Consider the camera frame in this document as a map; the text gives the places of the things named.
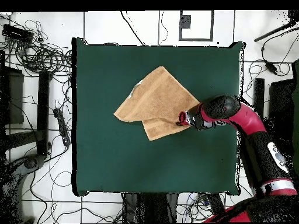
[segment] floor tile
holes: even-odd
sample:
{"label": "floor tile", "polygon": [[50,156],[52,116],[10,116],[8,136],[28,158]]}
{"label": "floor tile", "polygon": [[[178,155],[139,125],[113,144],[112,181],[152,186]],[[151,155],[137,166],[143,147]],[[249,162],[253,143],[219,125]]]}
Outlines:
{"label": "floor tile", "polygon": [[83,202],[123,202],[120,193],[90,192],[83,197]]}
{"label": "floor tile", "polygon": [[84,202],[83,207],[89,209],[92,213],[98,216],[84,210],[82,213],[82,223],[107,223],[106,221],[113,221],[113,219],[121,213],[122,204],[97,204]]}
{"label": "floor tile", "polygon": [[[236,10],[235,41],[246,42],[244,60],[262,59],[261,48],[264,42],[284,31],[258,42],[254,42],[254,39],[287,24],[288,21],[287,10]],[[299,30],[296,30],[267,42],[264,51],[265,59],[268,61],[282,61],[298,34]],[[294,62],[298,57],[299,42],[297,39],[285,61]]]}
{"label": "floor tile", "polygon": [[[159,17],[157,10],[123,11],[123,16],[143,43],[148,46],[157,45]],[[120,11],[85,12],[85,40],[88,44],[141,45],[122,18]]]}
{"label": "floor tile", "polygon": [[79,203],[45,203],[41,201],[22,201],[23,216],[25,219],[34,216],[36,224],[79,224],[81,219],[81,204]]}
{"label": "floor tile", "polygon": [[[255,78],[264,78],[265,79],[265,94],[264,94],[264,100],[265,100],[265,105],[264,105],[264,116],[267,116],[267,112],[269,109],[269,88],[272,82],[278,82],[278,81],[282,81],[282,80],[286,80],[286,79],[291,79],[293,78],[292,75],[292,69],[290,66],[290,71],[288,72],[288,66],[287,64],[282,64],[281,65],[281,71],[284,72],[285,74],[288,72],[288,75],[286,76],[277,76],[273,73],[271,73],[268,70],[265,70],[265,63],[263,62],[257,62],[252,64],[251,62],[244,62],[244,86],[243,86],[243,92],[245,92],[247,90],[247,88],[249,89],[247,91],[247,93],[243,94],[244,99],[249,103],[252,104],[253,100],[251,98],[253,98],[253,85],[252,87],[250,87],[250,82],[252,81],[252,79]],[[252,79],[249,73],[249,68],[251,68],[251,74],[252,75]]]}

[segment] floor grout line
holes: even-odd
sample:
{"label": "floor grout line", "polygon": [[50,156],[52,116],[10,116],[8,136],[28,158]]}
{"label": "floor grout line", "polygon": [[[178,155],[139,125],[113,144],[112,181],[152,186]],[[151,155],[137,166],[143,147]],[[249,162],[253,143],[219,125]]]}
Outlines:
{"label": "floor grout line", "polygon": [[80,224],[82,224],[82,212],[83,212],[83,197],[81,197],[81,215],[80,215]]}
{"label": "floor grout line", "polygon": [[[31,131],[31,128],[10,128],[10,130],[29,130]],[[59,131],[58,129],[48,129],[48,131]]]}
{"label": "floor grout line", "polygon": [[235,42],[235,19],[236,19],[236,10],[234,9],[234,27],[232,30],[232,42]]}
{"label": "floor grout line", "polygon": [[85,12],[83,12],[83,39],[85,40]]}

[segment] black device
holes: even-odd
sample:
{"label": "black device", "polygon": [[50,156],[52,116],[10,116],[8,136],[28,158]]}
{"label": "black device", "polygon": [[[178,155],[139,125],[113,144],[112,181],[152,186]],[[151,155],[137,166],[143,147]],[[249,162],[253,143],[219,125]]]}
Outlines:
{"label": "black device", "polygon": [[[9,92],[9,68],[5,66],[5,52],[0,51],[0,222],[24,223],[22,216],[22,187],[26,176],[42,167],[50,148],[48,144],[48,72],[40,72],[38,129],[6,135],[9,105],[13,104]],[[36,142],[37,154],[28,155],[9,163],[5,152],[12,148]]]}
{"label": "black device", "polygon": [[68,135],[67,126],[65,124],[62,111],[59,108],[56,108],[56,109],[53,110],[53,113],[54,113],[54,117],[57,118],[57,120],[58,120],[59,134],[62,137],[63,145],[65,147],[69,147],[70,144],[71,144],[71,140],[70,140],[69,135]]}
{"label": "black device", "polygon": [[23,116],[23,83],[24,75],[21,70],[5,67],[5,70],[8,73],[9,87],[8,91],[5,92],[6,95],[9,95],[11,98],[12,104],[9,105],[9,114],[7,115],[6,124],[22,124],[24,122]]}
{"label": "black device", "polygon": [[26,44],[31,44],[34,36],[33,33],[27,30],[13,27],[9,24],[3,25],[2,35],[13,40],[19,40]]}
{"label": "black device", "polygon": [[293,27],[297,24],[297,22],[299,22],[299,10],[298,9],[288,10],[287,16],[288,16],[288,18],[290,18],[290,21],[287,24],[285,24],[281,27],[278,27],[277,29],[274,29],[273,31],[270,31],[270,32],[256,38],[255,42],[258,42],[259,40],[262,40],[262,39],[264,39],[264,38],[266,38],[266,37],[268,37],[272,34],[278,33],[278,32],[280,32],[284,29],[287,29],[289,27]]}
{"label": "black device", "polygon": [[264,116],[265,79],[256,78],[253,81],[253,107],[261,119]]}

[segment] towel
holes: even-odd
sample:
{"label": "towel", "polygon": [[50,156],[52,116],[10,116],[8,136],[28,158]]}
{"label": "towel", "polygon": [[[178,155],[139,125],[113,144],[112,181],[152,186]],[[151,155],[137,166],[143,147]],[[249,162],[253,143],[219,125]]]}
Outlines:
{"label": "towel", "polygon": [[114,115],[122,121],[142,121],[150,141],[187,129],[177,126],[179,113],[199,102],[163,66],[138,82]]}

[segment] black cable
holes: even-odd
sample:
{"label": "black cable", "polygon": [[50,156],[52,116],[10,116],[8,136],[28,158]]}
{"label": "black cable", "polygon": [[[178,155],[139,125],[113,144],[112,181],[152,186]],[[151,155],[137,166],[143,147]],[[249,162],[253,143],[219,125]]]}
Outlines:
{"label": "black cable", "polygon": [[37,135],[36,135],[35,130],[33,129],[32,125],[31,125],[31,122],[30,122],[29,119],[28,119],[27,114],[23,111],[23,109],[21,109],[20,107],[18,107],[18,106],[15,105],[15,104],[13,104],[13,103],[11,102],[11,100],[9,100],[9,102],[10,102],[13,106],[15,106],[17,109],[19,109],[19,110],[21,110],[21,111],[23,112],[23,114],[24,114],[25,117],[27,118],[27,121],[28,121],[28,123],[29,123],[29,125],[30,125],[30,127],[31,127],[31,130],[33,131],[35,140],[36,140],[36,142],[38,142],[39,140],[37,139]]}
{"label": "black cable", "polygon": [[140,40],[140,38],[137,36],[137,34],[135,33],[135,31],[133,30],[133,28],[131,27],[131,25],[130,25],[129,22],[127,21],[127,19],[124,17],[122,11],[120,11],[120,14],[121,14],[122,18],[126,21],[126,23],[128,24],[128,26],[130,27],[130,29],[132,30],[132,32],[134,33],[134,35],[136,36],[136,38],[138,38],[139,42],[144,46],[145,44],[142,43],[142,41]]}
{"label": "black cable", "polygon": [[43,213],[40,215],[39,219],[37,220],[37,223],[36,223],[36,224],[39,224],[41,217],[44,215],[44,213],[46,212],[46,210],[47,210],[47,208],[48,208],[48,204],[47,204],[43,199],[41,199],[40,197],[38,197],[38,196],[32,191],[32,184],[33,184],[34,180],[35,180],[35,171],[33,172],[33,180],[32,180],[32,182],[31,182],[31,184],[30,184],[30,191],[31,191],[31,193],[32,193],[33,196],[35,196],[38,200],[42,201],[42,202],[46,205],[46,208],[44,209]]}
{"label": "black cable", "polygon": [[249,195],[250,195],[250,197],[252,198],[253,196],[251,195],[251,193],[244,187],[244,186],[242,186],[242,185],[240,185],[239,184],[239,186],[241,186]]}
{"label": "black cable", "polygon": [[[284,32],[281,33],[281,34],[278,34],[278,35],[273,36],[273,37],[269,38],[268,40],[266,40],[266,41],[264,42],[263,46],[262,46],[262,49],[261,49],[263,60],[264,60],[264,61],[267,61],[267,60],[265,60],[265,58],[264,58],[263,52],[264,52],[264,50],[265,50],[265,44],[266,44],[268,41],[270,41],[271,39],[274,39],[274,38],[276,38],[276,37],[278,37],[278,36],[282,36],[282,35],[284,35],[284,34],[286,34],[286,33],[290,33],[290,32],[292,32],[292,31],[298,30],[298,29],[299,29],[299,27],[295,27],[295,28],[293,28],[293,29],[284,31]],[[291,50],[293,44],[295,43],[296,39],[295,39],[294,42],[292,43],[292,45],[291,45],[291,47],[290,47],[290,49],[289,49],[287,55],[289,54],[289,52],[290,52],[290,50]]]}
{"label": "black cable", "polygon": [[166,32],[167,32],[167,35],[166,35],[166,37],[165,37],[165,39],[164,40],[162,40],[161,42],[160,42],[160,44],[159,44],[159,46],[162,44],[162,42],[163,41],[166,41],[166,39],[167,39],[167,36],[168,36],[168,30],[167,30],[167,28],[163,25],[163,23],[162,23],[162,20],[163,20],[163,15],[164,15],[164,10],[163,10],[163,13],[162,13],[162,17],[161,17],[161,25],[164,27],[164,29],[166,30]]}
{"label": "black cable", "polygon": [[87,210],[89,213],[91,213],[91,214],[94,215],[94,216],[97,216],[97,217],[99,217],[99,218],[102,218],[102,221],[105,221],[105,222],[107,222],[107,223],[109,223],[109,222],[110,222],[110,223],[114,223],[114,222],[111,222],[111,221],[106,220],[107,218],[112,218],[112,216],[102,217],[102,216],[100,216],[100,215],[97,215],[97,214],[93,213],[93,212],[92,212],[90,209],[88,209],[88,208],[82,208],[82,209],[78,209],[78,210],[76,210],[76,211],[65,212],[65,213],[60,214],[53,224],[56,224],[57,221],[58,221],[58,219],[59,219],[61,216],[63,216],[63,215],[74,214],[74,213],[77,213],[77,212],[79,212],[79,211],[81,211],[81,210],[83,210],[83,209]]}

